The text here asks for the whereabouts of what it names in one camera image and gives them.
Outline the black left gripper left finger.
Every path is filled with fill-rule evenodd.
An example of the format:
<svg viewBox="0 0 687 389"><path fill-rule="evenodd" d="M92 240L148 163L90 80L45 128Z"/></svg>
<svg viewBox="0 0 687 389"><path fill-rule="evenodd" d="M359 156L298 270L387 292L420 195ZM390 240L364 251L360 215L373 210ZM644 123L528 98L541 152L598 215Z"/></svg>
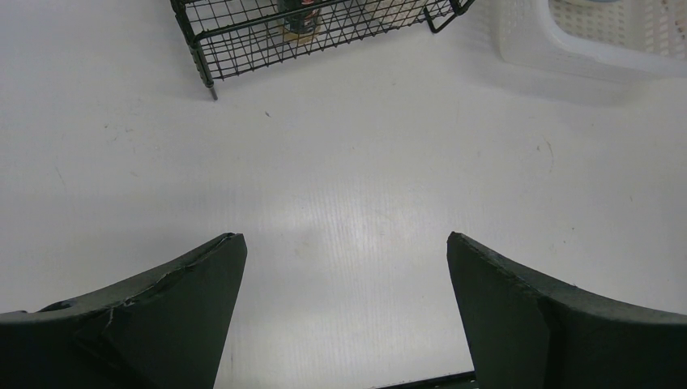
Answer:
<svg viewBox="0 0 687 389"><path fill-rule="evenodd" d="M110 286L1 316L4 388L212 388L247 259L224 233Z"/></svg>

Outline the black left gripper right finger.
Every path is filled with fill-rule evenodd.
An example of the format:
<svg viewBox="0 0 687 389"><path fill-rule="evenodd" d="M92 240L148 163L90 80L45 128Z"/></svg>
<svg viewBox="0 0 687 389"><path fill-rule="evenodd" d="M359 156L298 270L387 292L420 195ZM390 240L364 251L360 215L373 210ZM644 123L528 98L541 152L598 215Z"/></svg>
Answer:
<svg viewBox="0 0 687 389"><path fill-rule="evenodd" d="M462 233L446 258L481 387L685 387L683 314L588 292Z"/></svg>

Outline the small dark taped spice jar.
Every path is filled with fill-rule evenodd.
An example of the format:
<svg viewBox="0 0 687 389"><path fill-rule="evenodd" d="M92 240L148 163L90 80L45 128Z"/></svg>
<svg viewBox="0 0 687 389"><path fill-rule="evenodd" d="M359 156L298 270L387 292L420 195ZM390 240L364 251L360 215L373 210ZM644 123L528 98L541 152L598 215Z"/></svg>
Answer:
<svg viewBox="0 0 687 389"><path fill-rule="evenodd" d="M281 30L288 43L303 45L311 42L320 30L321 8L314 0L279 0L278 11L287 12L282 19Z"/></svg>

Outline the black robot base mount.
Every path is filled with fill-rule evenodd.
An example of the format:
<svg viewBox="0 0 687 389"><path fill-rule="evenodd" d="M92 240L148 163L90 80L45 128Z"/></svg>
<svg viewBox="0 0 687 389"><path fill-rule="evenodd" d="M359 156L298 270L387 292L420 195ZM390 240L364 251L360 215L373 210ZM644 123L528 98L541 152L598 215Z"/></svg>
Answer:
<svg viewBox="0 0 687 389"><path fill-rule="evenodd" d="M479 383L474 371L397 383L378 389L476 389Z"/></svg>

